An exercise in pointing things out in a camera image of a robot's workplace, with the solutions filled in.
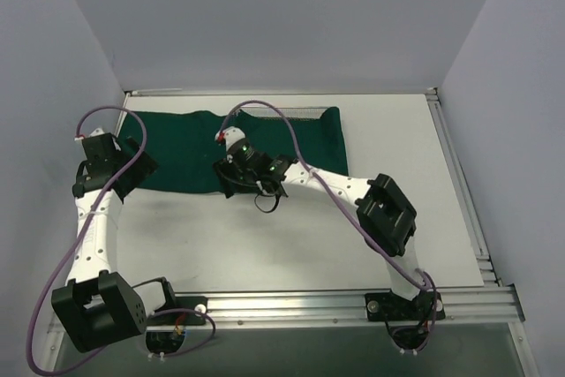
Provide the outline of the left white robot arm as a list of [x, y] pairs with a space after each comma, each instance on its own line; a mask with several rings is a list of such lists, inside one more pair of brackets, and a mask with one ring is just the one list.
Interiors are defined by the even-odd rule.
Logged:
[[178, 302], [165, 278], [133, 287], [117, 271], [124, 200], [157, 170], [156, 161], [138, 155], [134, 139], [121, 142], [101, 128], [81, 145], [86, 158], [72, 187], [79, 244], [65, 285], [51, 294], [51, 305], [74, 347], [86, 353], [143, 334], [149, 316], [158, 323], [172, 321]]

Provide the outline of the aluminium rail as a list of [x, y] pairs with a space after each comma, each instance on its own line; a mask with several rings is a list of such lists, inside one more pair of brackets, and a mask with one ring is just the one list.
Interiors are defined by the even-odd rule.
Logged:
[[[208, 297], [202, 316], [214, 328], [315, 328], [364, 326], [365, 297], [369, 292], [388, 290], [315, 290], [273, 292], [175, 292], [175, 296]], [[442, 320], [471, 324], [521, 321], [524, 314], [514, 289], [481, 287], [428, 290], [433, 293], [432, 319], [381, 322], [392, 327], [432, 326]], [[146, 331], [172, 330], [173, 326], [149, 326]]]
[[456, 192], [468, 237], [478, 262], [482, 280], [486, 286], [502, 287], [503, 283], [495, 271], [485, 234], [471, 195], [470, 186], [442, 110], [439, 89], [437, 87], [428, 88], [425, 97]]

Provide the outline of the aluminium right side rail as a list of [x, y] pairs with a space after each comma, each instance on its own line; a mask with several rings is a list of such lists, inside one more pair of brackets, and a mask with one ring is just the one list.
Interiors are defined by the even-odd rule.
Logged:
[[425, 97], [456, 192], [468, 237], [478, 262], [482, 280], [486, 286], [502, 287], [503, 283], [495, 271], [485, 234], [471, 195], [470, 186], [442, 110], [439, 89], [437, 87], [428, 88]]

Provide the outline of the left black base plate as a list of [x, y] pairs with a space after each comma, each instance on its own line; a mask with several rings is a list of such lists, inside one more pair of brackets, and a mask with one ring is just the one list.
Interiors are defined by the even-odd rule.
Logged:
[[208, 297], [202, 295], [175, 296], [166, 301], [164, 306], [158, 308], [155, 317], [148, 318], [149, 326], [177, 326], [195, 327], [204, 326], [207, 319], [202, 316], [207, 312]]

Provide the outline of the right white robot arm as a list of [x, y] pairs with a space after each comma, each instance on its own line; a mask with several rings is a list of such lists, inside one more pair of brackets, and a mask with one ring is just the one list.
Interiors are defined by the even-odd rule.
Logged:
[[271, 157], [252, 147], [246, 136], [231, 138], [226, 131], [217, 142], [226, 155], [213, 169], [226, 198], [253, 193], [273, 198], [276, 205], [282, 198], [329, 202], [386, 261], [395, 312], [410, 318], [423, 308], [422, 293], [431, 284], [413, 243], [417, 212], [392, 177], [347, 177], [289, 155]]

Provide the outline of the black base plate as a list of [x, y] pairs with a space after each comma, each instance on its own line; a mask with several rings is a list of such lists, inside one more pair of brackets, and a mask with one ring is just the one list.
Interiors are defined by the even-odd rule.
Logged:
[[421, 291], [407, 300], [391, 290], [364, 295], [366, 317], [371, 322], [421, 321], [432, 319], [433, 293]]
[[158, 308], [155, 317], [148, 318], [149, 326], [177, 326], [195, 327], [204, 326], [207, 319], [202, 316], [207, 312], [208, 297], [202, 295], [175, 296], [166, 301], [164, 306]]

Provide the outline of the green surgical cloth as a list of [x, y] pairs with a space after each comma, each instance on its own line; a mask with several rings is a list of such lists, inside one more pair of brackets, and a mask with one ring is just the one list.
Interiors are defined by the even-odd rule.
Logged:
[[[140, 112], [147, 128], [145, 152], [158, 169], [140, 187], [161, 192], [208, 194], [221, 192], [213, 164], [225, 155], [215, 142], [223, 117], [202, 110], [187, 114]], [[290, 121], [305, 161], [347, 175], [348, 162], [340, 110], [331, 107], [314, 120]], [[251, 145], [271, 157], [294, 155], [290, 132], [280, 119], [254, 117], [239, 111], [230, 124], [240, 128]]]

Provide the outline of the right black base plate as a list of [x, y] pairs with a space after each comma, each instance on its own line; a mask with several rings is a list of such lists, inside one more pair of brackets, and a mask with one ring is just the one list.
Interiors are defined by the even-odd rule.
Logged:
[[371, 322], [421, 321], [432, 319], [433, 293], [421, 291], [407, 300], [391, 290], [364, 295], [366, 317]]

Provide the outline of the aluminium front rail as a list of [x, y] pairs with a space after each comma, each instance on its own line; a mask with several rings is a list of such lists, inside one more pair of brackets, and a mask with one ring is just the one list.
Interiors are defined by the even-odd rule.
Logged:
[[[388, 290], [315, 290], [273, 292], [175, 292], [175, 296], [208, 297], [202, 316], [214, 328], [315, 328], [364, 326], [365, 297], [369, 292]], [[524, 314], [514, 289], [481, 287], [428, 290], [433, 293], [432, 319], [381, 322], [392, 327], [432, 326], [442, 320], [471, 324], [521, 321]], [[149, 326], [146, 331], [172, 330], [173, 326]]]

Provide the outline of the metal mesh instrument tray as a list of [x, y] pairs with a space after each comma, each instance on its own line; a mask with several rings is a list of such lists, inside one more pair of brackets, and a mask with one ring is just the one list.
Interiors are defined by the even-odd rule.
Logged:
[[[311, 121], [320, 119], [322, 115], [328, 110], [328, 107], [291, 107], [291, 108], [280, 108], [282, 114], [290, 121]], [[247, 114], [251, 117], [257, 117], [262, 119], [276, 120], [281, 119], [281, 116], [266, 106], [261, 105], [247, 105], [240, 108], [236, 114]]]

